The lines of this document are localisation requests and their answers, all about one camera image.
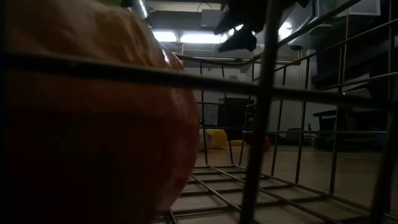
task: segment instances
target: floor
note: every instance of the floor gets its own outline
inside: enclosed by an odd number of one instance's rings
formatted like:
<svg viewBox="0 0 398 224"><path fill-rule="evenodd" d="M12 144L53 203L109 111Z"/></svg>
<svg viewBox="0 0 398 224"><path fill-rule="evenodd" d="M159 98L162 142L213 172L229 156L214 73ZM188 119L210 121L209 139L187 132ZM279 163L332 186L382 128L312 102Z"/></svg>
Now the floor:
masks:
<svg viewBox="0 0 398 224"><path fill-rule="evenodd" d="M233 146L233 159L237 164L239 161L240 147ZM273 156L273 148L264 156L262 172L271 173L271 164ZM242 166L246 167L248 148L244 150ZM299 184L323 192L328 192L330 183L332 152L316 151L312 147L304 147L301 160L300 180ZM335 195L348 200L370 206L374 183L377 177L377 169L381 154L372 151L360 152L339 152L336 167L336 185ZM208 162L213 166L230 166L229 150L212 150L208 153ZM297 164L297 146L279 146L277 159L275 164L275 176L284 180L294 182L295 169ZM205 166L204 153L199 153L196 167ZM194 173L203 172L203 170L195 170ZM239 178L243 178L244 174L234 174ZM200 180L209 179L228 179L225 175L198 175ZM270 185L282 185L283 183L276 180L262 180L261 187ZM239 182L222 182L208 184L215 190L240 189L244 185ZM394 185L398 186L398 181L394 180ZM188 184L183 192L206 191L200 184ZM273 190L273 193L285 198L302 198L316 196L312 192L292 187L289 189ZM224 197L233 203L240 205L242 193L223 194ZM272 202L276 199L266 194L260 193L257 202ZM392 214L398 215L398 202L392 204ZM223 201L212 195L180 197L172 205L173 211L186 210L190 208L216 207L225 205ZM345 205L334 200L323 200L319 202L301 203L304 207L316 210L335 220L341 220L344 223L349 222L350 218L367 215L366 212L349 205ZM261 223L322 223L322 220L309 215L290 205L258 208L255 217ZM199 223L237 223L239 214L236 212L223 212L211 215L194 215L186 217L178 217L179 223L199 224ZM159 223L167 223L167 220L159 220Z"/></svg>

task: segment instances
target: dark object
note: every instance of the dark object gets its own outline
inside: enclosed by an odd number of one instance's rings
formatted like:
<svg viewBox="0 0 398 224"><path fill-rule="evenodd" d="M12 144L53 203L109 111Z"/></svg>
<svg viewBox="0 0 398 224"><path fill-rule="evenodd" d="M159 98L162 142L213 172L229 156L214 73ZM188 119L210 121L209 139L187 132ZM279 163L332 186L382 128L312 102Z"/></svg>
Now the dark object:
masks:
<svg viewBox="0 0 398 224"><path fill-rule="evenodd" d="M288 132L289 131L300 131L300 128L289 128L287 131ZM285 141L289 145L298 146L299 141L300 141L300 134L299 133L287 133Z"/></svg>
<svg viewBox="0 0 398 224"><path fill-rule="evenodd" d="M294 51L303 50L303 46L300 45L289 45L289 47Z"/></svg>
<svg viewBox="0 0 398 224"><path fill-rule="evenodd" d="M322 131L333 130L333 127L335 126L336 110L314 113L313 116L318 117L320 130Z"/></svg>
<svg viewBox="0 0 398 224"><path fill-rule="evenodd" d="M306 7L308 0L285 0L280 1L280 10L283 11L292 4L298 2ZM265 14L268 1L266 0L228 0L229 11L224 19L218 24L214 33L221 34L243 24L241 30L237 31L231 38L221 44L219 51L225 52L236 49L247 49L252 52L256 48L257 38L252 32L258 33L263 30L266 23Z"/></svg>
<svg viewBox="0 0 398 224"><path fill-rule="evenodd" d="M252 52L256 49L257 38L252 35L249 27L243 26L232 37L222 43L218 49L219 52L226 52L229 50L246 49Z"/></svg>
<svg viewBox="0 0 398 224"><path fill-rule="evenodd" d="M201 65L201 62L199 63L199 66L200 66L200 76L202 76L203 75L203 72L202 72L202 65ZM200 91L200 98L201 98L201 102L204 102L204 97L205 97L205 92L203 91L203 90L201 90ZM206 121L205 121L205 105L202 105L201 106L201 121L202 121L202 123L203 123L203 125L205 125L206 124ZM204 148L205 148L205 162L206 162L206 164L208 163L208 159L207 159L207 146L206 146L206 129L205 128L203 128L203 145L204 145Z"/></svg>
<svg viewBox="0 0 398 224"><path fill-rule="evenodd" d="M314 149L333 150L333 136L319 134L313 139Z"/></svg>
<svg viewBox="0 0 398 224"><path fill-rule="evenodd" d="M226 102L226 106L218 107L218 126L235 128L226 131L228 139L241 140L248 100L245 98L228 98ZM225 116L225 109L228 111L228 119Z"/></svg>
<svg viewBox="0 0 398 224"><path fill-rule="evenodd" d="M278 51L278 30L281 16L281 7L278 0L270 0L267 10L267 20L271 22L267 26L265 36L264 61L261 67L261 77L259 88L261 94L257 95L257 110L254 122L254 145L251 146L249 152L248 172L246 174L246 183L244 185L242 212L239 224L247 224L252 222L254 209L259 186L259 176L262 167L262 158L264 155L264 147L266 143L266 132L268 127L268 116L272 100L272 88L274 85L273 71L275 69L275 59Z"/></svg>

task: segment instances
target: fluorescent light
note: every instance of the fluorescent light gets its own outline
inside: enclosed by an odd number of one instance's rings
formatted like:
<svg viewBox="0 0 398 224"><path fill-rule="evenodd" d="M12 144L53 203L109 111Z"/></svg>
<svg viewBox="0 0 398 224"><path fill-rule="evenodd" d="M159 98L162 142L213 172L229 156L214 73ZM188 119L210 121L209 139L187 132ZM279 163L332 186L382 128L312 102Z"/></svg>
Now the fluorescent light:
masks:
<svg viewBox="0 0 398 224"><path fill-rule="evenodd" d="M172 31L153 31L155 38L159 42L175 42L177 37Z"/></svg>
<svg viewBox="0 0 398 224"><path fill-rule="evenodd" d="M181 37L180 41L192 44L219 44L221 42L221 36L201 33L185 34Z"/></svg>
<svg viewBox="0 0 398 224"><path fill-rule="evenodd" d="M228 36L226 34L223 34L221 36L220 43L222 44L222 43L226 42L227 39L228 39Z"/></svg>
<svg viewBox="0 0 398 224"><path fill-rule="evenodd" d="M279 28L279 38L281 40L285 39L292 33L292 25L288 22L284 22Z"/></svg>
<svg viewBox="0 0 398 224"><path fill-rule="evenodd" d="M242 29L242 27L243 27L243 24L241 24L241 25L235 27L235 29L236 29L236 31L238 31L238 30Z"/></svg>
<svg viewBox="0 0 398 224"><path fill-rule="evenodd" d="M228 34L229 34L230 36L232 36L232 35L234 35L234 32L235 32L234 29L230 29L230 30L228 31Z"/></svg>

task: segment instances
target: orange ball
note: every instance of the orange ball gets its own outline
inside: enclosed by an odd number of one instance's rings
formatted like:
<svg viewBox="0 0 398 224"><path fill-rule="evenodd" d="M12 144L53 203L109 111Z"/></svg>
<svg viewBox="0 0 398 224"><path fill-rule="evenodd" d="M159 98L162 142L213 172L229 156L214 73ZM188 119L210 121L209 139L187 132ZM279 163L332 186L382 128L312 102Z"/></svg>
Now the orange ball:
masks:
<svg viewBox="0 0 398 224"><path fill-rule="evenodd" d="M126 9L34 4L6 1L8 50L183 68ZM6 85L16 223L151 223L187 183L199 148L191 90L21 71Z"/></svg>

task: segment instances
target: white wall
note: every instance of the white wall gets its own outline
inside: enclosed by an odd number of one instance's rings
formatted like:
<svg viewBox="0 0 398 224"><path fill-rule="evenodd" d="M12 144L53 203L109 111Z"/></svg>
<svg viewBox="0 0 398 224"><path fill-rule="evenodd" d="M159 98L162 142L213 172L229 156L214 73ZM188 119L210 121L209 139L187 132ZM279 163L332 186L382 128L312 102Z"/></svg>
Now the white wall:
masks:
<svg viewBox="0 0 398 224"><path fill-rule="evenodd" d="M283 69L276 72L274 75L274 86L280 88L292 88L292 89L304 89L305 87L305 61L301 65L291 65L286 69L286 81L285 86L282 86ZM254 78L258 77L261 71L261 65L255 64L254 66ZM316 72L316 69L310 68L310 76L308 78L308 89L311 90L311 76ZM247 76L251 78L251 68L247 73ZM269 127L268 130L275 131L277 129L277 122L279 116L279 105L280 100L273 101L271 104L271 111L269 116ZM302 102L284 100L282 108L282 118L280 121L280 130L285 131L289 128L300 128L301 117L302 117ZM307 109L305 113L305 130L308 130L308 123L311 124L312 130L319 130L319 120L314 117L314 113L335 110L335 105L324 105L319 103L307 103Z"/></svg>
<svg viewBox="0 0 398 224"><path fill-rule="evenodd" d="M310 75L308 78L308 89L311 90L311 76L316 73L316 61L311 60L310 64ZM301 65L291 65L286 69L286 82L285 86L282 86L283 79L283 70L279 70L274 75L274 86L280 88L292 88L292 89L304 89L305 86L305 61L302 62ZM200 75L199 68L186 68L185 71L192 75ZM257 78L261 71L261 65L255 64L254 66L254 78ZM220 68L204 68L202 70L203 76L212 77L212 78L220 78L222 79L222 72ZM252 69L250 68L246 73L241 73L240 69L236 68L227 68L224 70L225 78L229 80L230 75L236 75L238 80L241 82L249 82L251 80ZM201 101L201 91L194 90L195 98L198 102ZM228 93L227 97L233 98L247 98L247 95L239 95ZM223 92L214 92L214 91L205 91L204 94L204 102L210 103L220 103L219 99L224 98ZM278 115L279 115L279 105L280 100L273 101L271 104L270 111L270 122L268 130L275 131L277 129ZM300 101L291 101L284 100L283 108L282 108L282 119L280 122L280 130L285 131L289 128L300 128L301 126L301 118L302 118L302 102ZM305 113L305 130L308 130L308 123L311 124L312 130L319 130L319 120L317 117L314 117L314 113L319 113L328 110L335 110L335 105L324 105L319 103L307 103L307 110ZM211 123L216 124L217 120L211 120Z"/></svg>

